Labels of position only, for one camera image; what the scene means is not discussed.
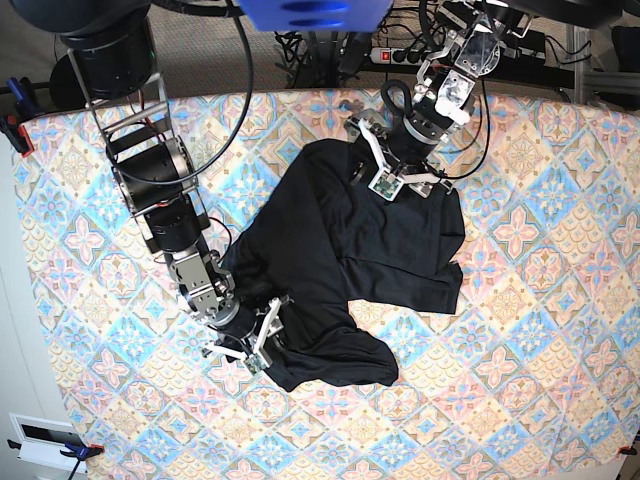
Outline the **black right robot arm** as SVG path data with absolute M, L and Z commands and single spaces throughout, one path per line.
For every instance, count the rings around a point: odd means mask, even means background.
M 203 167 L 195 167 L 174 131 L 159 70 L 148 1 L 14 1 L 30 25 L 56 34 L 90 113 L 155 85 L 158 99 L 106 124 L 95 122 L 126 206 L 151 253 L 163 255 L 183 307 L 217 333 L 202 356 L 220 354 L 252 374 L 273 364 L 268 340 L 281 332 L 286 297 L 243 308 L 232 274 L 204 237 L 211 219 L 198 192 Z

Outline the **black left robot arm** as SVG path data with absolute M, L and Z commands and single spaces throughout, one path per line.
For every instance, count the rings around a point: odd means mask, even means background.
M 404 187 L 428 197 L 436 186 L 452 189 L 455 177 L 436 169 L 429 155 L 466 125 L 474 112 L 473 89 L 492 73 L 509 40 L 525 38 L 538 17 L 596 29 L 638 15 L 636 1 L 462 1 L 462 21 L 445 20 L 441 1 L 421 1 L 416 11 L 420 50 L 404 50 L 419 62 L 414 86 L 395 79 L 380 89 L 395 124 L 386 128 L 364 113 L 352 115 L 347 131 L 361 156 L 353 180 L 392 202 Z

